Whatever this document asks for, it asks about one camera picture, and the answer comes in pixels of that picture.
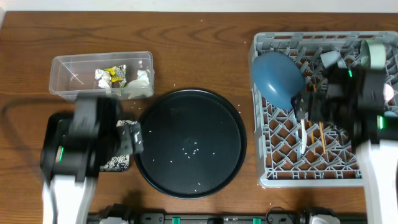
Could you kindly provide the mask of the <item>light blue saucer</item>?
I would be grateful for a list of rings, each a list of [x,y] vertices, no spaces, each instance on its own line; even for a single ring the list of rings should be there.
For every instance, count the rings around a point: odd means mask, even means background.
[[[323,66],[325,68],[337,65],[338,68],[347,68],[345,61],[338,51],[330,51],[320,55]]]

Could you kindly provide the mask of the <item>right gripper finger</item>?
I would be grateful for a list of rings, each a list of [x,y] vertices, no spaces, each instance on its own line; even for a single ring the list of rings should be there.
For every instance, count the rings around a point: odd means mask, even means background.
[[[297,120],[305,119],[308,115],[311,93],[303,91],[291,99],[291,104]]]
[[[323,122],[326,121],[325,113],[323,112],[326,94],[322,91],[312,93],[310,97],[310,121]]]

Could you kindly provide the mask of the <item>light blue plastic knife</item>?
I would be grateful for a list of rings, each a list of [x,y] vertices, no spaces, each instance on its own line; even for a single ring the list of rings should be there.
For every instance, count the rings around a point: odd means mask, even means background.
[[[293,114],[293,117],[292,117],[292,121],[293,121],[293,124],[294,124],[294,136],[295,136],[295,139],[296,139],[297,142],[300,142],[300,137],[299,137],[300,125],[299,125],[299,122],[297,121],[297,119],[296,119],[294,114]]]

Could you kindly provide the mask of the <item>silver white napkin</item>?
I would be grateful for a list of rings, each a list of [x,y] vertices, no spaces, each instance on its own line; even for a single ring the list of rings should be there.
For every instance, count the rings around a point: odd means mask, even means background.
[[[112,88],[111,75],[108,71],[102,69],[95,70],[95,79],[98,81],[98,86],[105,90]]]

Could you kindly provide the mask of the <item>yellow green snack wrapper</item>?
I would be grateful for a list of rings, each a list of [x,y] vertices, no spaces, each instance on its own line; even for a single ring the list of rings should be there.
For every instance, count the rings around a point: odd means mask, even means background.
[[[126,68],[126,65],[120,65],[111,68],[105,68],[105,71],[111,75],[112,83],[124,85],[126,83]]]

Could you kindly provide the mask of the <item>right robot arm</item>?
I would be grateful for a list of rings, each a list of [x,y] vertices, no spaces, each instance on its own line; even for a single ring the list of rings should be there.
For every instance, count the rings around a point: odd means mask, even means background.
[[[297,119],[330,122],[348,132],[364,182],[368,223],[397,223],[397,118],[385,116],[381,69],[329,69],[326,91],[292,98]]]

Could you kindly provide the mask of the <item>white tissue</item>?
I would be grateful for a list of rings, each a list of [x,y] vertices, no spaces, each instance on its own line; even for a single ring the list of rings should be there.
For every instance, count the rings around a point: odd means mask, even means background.
[[[128,99],[150,97],[154,91],[150,85],[149,80],[150,70],[138,70],[137,78],[130,81],[124,88],[126,93],[129,94]]]

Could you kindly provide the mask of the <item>pink cup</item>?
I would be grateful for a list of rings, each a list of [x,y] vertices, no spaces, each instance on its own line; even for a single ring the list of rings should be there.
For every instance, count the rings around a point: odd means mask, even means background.
[[[385,83],[384,84],[384,90],[383,90],[383,95],[384,95],[384,101],[387,103],[388,101],[392,100],[394,97],[394,89],[391,85]]]

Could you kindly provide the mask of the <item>mint green bowl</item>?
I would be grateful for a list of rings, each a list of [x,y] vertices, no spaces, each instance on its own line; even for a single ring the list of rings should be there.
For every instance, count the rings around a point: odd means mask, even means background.
[[[360,46],[361,65],[365,68],[383,69],[386,63],[386,49],[380,40],[363,40]]]

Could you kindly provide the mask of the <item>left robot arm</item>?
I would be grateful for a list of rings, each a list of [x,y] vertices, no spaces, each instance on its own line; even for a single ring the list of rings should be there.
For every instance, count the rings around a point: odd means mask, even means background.
[[[144,150],[141,125],[116,98],[79,96],[50,116],[40,155],[44,223],[89,223],[100,172],[128,170]]]

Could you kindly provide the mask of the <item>wooden chopstick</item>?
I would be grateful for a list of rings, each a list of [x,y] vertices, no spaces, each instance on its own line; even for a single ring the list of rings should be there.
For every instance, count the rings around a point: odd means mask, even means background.
[[[312,122],[308,121],[309,128],[312,127]],[[310,133],[312,144],[315,143],[313,132]]]
[[[313,84],[313,90],[314,90],[314,92],[317,91],[316,84]],[[325,144],[325,137],[324,137],[324,132],[323,132],[323,123],[319,122],[318,125],[320,127],[320,138],[321,138],[321,142],[322,142],[323,154],[326,155],[326,144]]]

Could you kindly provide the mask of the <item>white plastic knife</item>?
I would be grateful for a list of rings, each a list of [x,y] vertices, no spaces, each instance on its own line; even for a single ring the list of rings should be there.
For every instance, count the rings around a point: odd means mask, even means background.
[[[307,147],[307,132],[305,129],[305,120],[304,119],[300,120],[300,125],[301,125],[301,133],[302,133],[302,145],[301,145],[300,153],[301,153],[301,155],[304,155],[306,147]]]

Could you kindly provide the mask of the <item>dark blue plate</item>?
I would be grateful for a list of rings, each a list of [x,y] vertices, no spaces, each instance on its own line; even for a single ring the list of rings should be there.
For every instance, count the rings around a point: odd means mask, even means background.
[[[261,95],[282,110],[293,108],[291,100],[305,88],[302,72],[280,52],[266,52],[252,63],[252,78]]]

